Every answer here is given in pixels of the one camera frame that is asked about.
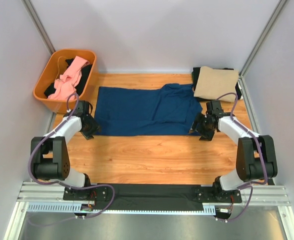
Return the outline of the blue printed t shirt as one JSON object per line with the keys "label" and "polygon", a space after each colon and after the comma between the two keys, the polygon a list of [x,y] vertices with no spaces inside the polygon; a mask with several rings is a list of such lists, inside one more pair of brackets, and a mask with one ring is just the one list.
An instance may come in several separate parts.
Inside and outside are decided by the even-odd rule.
{"label": "blue printed t shirt", "polygon": [[94,119],[102,136],[186,136],[201,112],[191,84],[154,90],[101,86]]}

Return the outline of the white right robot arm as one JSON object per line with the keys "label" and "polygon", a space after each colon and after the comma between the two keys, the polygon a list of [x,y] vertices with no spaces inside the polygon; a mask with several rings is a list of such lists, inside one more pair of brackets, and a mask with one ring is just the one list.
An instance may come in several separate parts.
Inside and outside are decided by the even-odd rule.
{"label": "white right robot arm", "polygon": [[197,114],[190,132],[200,140],[211,141],[216,132],[224,133],[237,145],[235,169],[215,178],[212,186],[195,188],[201,203],[241,202],[240,190],[253,184],[267,184],[278,174],[274,140],[260,135],[243,124],[233,112],[225,112],[219,100],[207,102],[205,114]]}

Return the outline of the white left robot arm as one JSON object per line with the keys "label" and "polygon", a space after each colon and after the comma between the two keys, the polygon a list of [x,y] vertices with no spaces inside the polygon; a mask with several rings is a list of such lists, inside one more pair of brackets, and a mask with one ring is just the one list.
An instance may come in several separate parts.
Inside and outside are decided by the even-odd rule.
{"label": "white left robot arm", "polygon": [[54,130],[31,140],[28,164],[30,175],[43,184],[65,185],[64,200],[95,200],[89,176],[71,168],[67,150],[68,142],[76,133],[81,133],[86,140],[90,140],[100,130],[99,124],[91,115],[92,110],[91,103],[81,100],[64,115]]}

